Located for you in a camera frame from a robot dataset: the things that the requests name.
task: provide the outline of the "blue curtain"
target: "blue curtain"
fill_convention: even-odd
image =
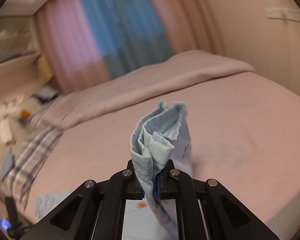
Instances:
[[[81,0],[112,78],[173,56],[150,0]]]

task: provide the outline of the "metal screw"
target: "metal screw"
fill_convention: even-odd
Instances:
[[[84,185],[86,187],[93,187],[94,186],[94,181],[93,180],[87,180]]]
[[[218,185],[218,182],[215,179],[209,179],[208,184],[212,187]]]
[[[173,176],[177,176],[177,175],[180,174],[180,171],[177,170],[177,169],[172,169],[172,170],[170,170],[170,174],[173,175]]]
[[[122,172],[122,174],[123,174],[124,176],[130,176],[130,175],[132,174],[132,171],[130,171],[130,170],[124,170],[124,171]]]

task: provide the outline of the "blue light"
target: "blue light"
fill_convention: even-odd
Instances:
[[[11,227],[11,224],[5,218],[0,218],[0,226],[4,231],[7,231]]]

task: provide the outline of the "mattress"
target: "mattress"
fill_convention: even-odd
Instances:
[[[219,180],[281,240],[290,239],[300,226],[300,98],[251,72],[160,95],[66,130],[20,212],[35,223],[39,195],[72,191],[124,169],[137,121],[163,99],[186,102],[194,178]]]

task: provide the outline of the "white stuffed animal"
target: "white stuffed animal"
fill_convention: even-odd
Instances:
[[[0,106],[0,141],[4,144],[11,143],[13,140],[13,131],[9,120],[6,119],[8,115],[21,119],[23,117],[28,118],[31,113],[26,109],[22,109],[20,106],[15,105],[15,101]]]

